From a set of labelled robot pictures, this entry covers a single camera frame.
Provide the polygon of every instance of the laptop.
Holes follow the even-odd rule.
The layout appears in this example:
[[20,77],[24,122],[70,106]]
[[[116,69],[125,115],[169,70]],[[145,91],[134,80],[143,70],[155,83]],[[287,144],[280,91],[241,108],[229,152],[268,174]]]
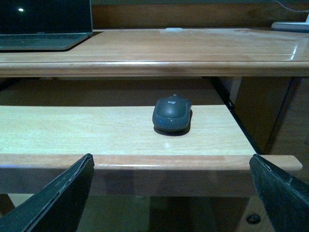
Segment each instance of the laptop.
[[91,35],[90,0],[0,0],[0,51],[67,50]]

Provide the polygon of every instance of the screw hole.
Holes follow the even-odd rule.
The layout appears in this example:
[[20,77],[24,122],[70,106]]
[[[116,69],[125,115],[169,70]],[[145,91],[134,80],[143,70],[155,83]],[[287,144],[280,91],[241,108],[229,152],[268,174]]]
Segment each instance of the screw hole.
[[250,225],[256,225],[261,222],[261,217],[258,214],[252,214],[247,217],[246,221]]

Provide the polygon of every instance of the wireless mouse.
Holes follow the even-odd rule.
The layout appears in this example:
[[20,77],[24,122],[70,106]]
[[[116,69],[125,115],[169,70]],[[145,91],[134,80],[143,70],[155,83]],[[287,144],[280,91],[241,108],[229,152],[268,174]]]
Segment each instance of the wireless mouse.
[[160,98],[154,107],[154,127],[164,132],[178,132],[187,128],[192,103],[174,94]]

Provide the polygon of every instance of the wooden surface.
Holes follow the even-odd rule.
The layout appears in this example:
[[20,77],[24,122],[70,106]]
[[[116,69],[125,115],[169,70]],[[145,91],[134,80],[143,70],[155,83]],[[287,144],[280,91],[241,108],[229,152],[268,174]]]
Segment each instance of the wooden surface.
[[[192,100],[191,126],[165,136],[154,131],[152,112],[158,98],[174,93]],[[255,194],[255,151],[207,79],[26,79],[2,91],[0,103],[1,192],[34,193],[92,153],[92,194]],[[268,159],[301,169],[291,156]]]
[[[152,114],[161,97],[191,99],[190,130],[165,136]],[[207,79],[25,80],[0,92],[1,153],[252,155],[254,150]]]
[[66,52],[1,53],[0,76],[306,76],[308,42],[267,29],[105,30]]
[[[82,155],[0,155],[1,192],[35,193],[75,163]],[[264,156],[297,173],[293,156]],[[146,156],[95,155],[90,194],[146,196],[255,195],[250,155]]]
[[309,184],[309,79],[302,78],[271,150],[271,155],[293,154],[303,164],[297,176]]
[[290,77],[244,77],[235,101],[235,113],[262,154],[289,90]]

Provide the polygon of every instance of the wooden desk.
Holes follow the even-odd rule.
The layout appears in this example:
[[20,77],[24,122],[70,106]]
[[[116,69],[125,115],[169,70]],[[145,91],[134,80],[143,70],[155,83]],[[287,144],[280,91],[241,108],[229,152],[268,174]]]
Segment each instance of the wooden desk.
[[1,53],[0,77],[307,76],[306,33],[104,30],[67,52]]
[[[106,30],[67,52],[1,53],[0,76],[305,76],[308,41],[307,34],[262,29]],[[254,150],[206,80],[188,87],[171,80],[163,90],[139,83],[130,98],[132,89],[123,89],[128,82],[114,89],[112,83],[51,83],[25,81],[1,93],[2,192],[34,192],[90,152],[97,164],[93,194],[255,194]],[[190,132],[156,134],[155,99],[176,91],[194,101]],[[153,101],[141,100],[149,96]],[[294,157],[268,159],[291,172],[301,169]]]

